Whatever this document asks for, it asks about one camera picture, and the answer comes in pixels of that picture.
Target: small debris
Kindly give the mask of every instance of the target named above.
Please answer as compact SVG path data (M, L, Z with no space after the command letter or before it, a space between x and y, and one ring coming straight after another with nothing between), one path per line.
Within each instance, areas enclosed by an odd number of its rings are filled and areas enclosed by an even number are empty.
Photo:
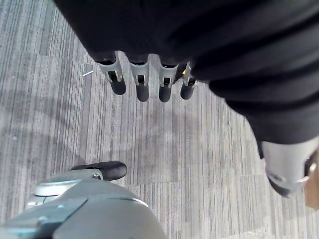
M91 73L93 73L93 71L89 71L89 72L85 73L83 76L87 76L87 75L89 75Z

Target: gray carpet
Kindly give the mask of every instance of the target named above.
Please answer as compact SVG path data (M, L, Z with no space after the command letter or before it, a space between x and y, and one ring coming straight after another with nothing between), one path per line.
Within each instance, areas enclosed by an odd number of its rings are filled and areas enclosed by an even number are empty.
M117 183L145 200L170 239L319 238L302 193L269 186L248 123L204 86L189 101L141 103L123 54L127 92L112 93L47 0L0 0L0 223L34 184L74 165L119 160ZM83 74L93 70L92 74Z

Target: black sleeve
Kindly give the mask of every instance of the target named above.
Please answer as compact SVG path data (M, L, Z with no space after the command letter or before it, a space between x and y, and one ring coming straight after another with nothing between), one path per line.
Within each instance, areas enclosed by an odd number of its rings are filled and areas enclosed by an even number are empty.
M191 60L257 141L319 135L317 0L54 0L95 61L107 52Z

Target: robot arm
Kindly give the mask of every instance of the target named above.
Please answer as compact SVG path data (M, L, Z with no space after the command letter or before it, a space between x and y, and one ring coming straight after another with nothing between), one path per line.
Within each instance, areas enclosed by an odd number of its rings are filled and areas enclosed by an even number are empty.
M105 180L123 176L119 167L80 166L40 182L27 210L0 228L1 239L164 239L147 204L123 187Z
M54 1L116 94L126 88L114 51L126 53L141 101L148 54L160 58L163 102L190 62L181 96L208 83L242 114L279 194L308 179L319 146L318 1Z

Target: screw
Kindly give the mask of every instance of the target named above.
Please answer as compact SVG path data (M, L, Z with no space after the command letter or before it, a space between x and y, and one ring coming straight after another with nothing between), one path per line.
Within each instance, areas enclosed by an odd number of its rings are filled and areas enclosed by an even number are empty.
M93 178L101 180L101 176L98 173L93 174Z

